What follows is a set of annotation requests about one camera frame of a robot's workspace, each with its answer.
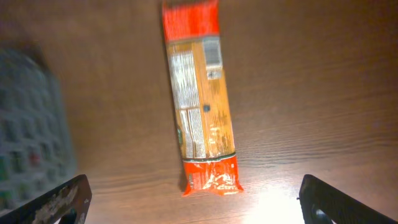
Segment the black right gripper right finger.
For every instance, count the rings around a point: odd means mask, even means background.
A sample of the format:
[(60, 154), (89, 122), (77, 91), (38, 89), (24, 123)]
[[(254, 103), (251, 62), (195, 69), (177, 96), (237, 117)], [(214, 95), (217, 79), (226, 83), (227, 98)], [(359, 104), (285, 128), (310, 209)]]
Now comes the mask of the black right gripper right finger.
[(298, 199), (305, 224), (397, 224), (314, 175), (304, 175)]

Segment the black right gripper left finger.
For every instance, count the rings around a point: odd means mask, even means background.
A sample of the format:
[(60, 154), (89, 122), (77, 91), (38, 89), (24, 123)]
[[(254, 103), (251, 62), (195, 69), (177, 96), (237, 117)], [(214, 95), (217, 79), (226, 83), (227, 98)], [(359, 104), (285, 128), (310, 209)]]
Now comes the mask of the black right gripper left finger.
[(85, 174), (16, 208), (1, 217), (1, 224), (84, 224), (92, 193)]

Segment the orange-ended pasta packet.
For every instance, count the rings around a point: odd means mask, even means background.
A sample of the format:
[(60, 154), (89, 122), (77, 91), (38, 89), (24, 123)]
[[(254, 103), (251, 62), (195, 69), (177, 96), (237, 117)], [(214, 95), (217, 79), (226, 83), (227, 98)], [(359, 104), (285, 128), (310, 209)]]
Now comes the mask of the orange-ended pasta packet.
[(218, 1), (162, 5), (184, 194), (243, 191), (221, 53)]

